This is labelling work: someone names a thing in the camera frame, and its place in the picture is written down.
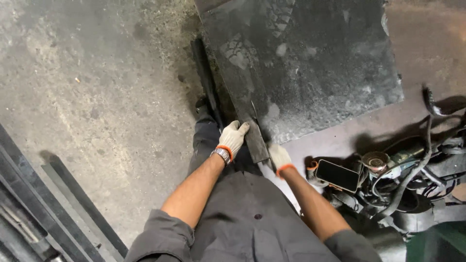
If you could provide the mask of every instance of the hose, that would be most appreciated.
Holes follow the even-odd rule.
[[[374,215],[372,217],[372,220],[378,222],[386,218],[387,216],[393,214],[393,212],[396,211],[396,209],[398,208],[398,205],[400,204],[401,197],[403,196],[403,192],[408,186],[408,183],[421,171],[421,169],[423,169],[427,165],[427,163],[429,163],[429,160],[431,159],[431,155],[432,155],[431,127],[432,127],[432,116],[429,115],[428,121],[427,121],[427,134],[426,134],[427,152],[426,154],[424,155],[422,160],[419,162],[419,164],[416,167],[412,168],[410,172],[408,173],[408,175],[400,183],[388,207],[380,211],[376,215]]]

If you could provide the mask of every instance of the person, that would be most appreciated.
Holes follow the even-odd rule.
[[[242,146],[250,123],[233,121],[220,134],[206,105],[198,113],[189,175],[151,211],[126,262],[381,261],[298,173],[283,147],[270,145],[270,158],[303,218]]]

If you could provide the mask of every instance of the smartphone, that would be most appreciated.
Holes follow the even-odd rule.
[[[315,177],[352,193],[356,193],[359,182],[358,173],[323,159],[319,160]]]

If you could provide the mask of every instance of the work glove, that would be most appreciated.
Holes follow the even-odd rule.
[[[217,148],[227,150],[230,153],[230,161],[233,161],[243,145],[244,135],[248,132],[249,126],[249,122],[244,122],[240,127],[240,122],[235,120],[223,130]]]
[[[277,144],[269,144],[268,152],[270,154],[272,164],[277,169],[277,177],[281,178],[280,171],[288,167],[296,169],[296,167],[291,163],[290,155],[288,155],[288,152],[284,147]]]

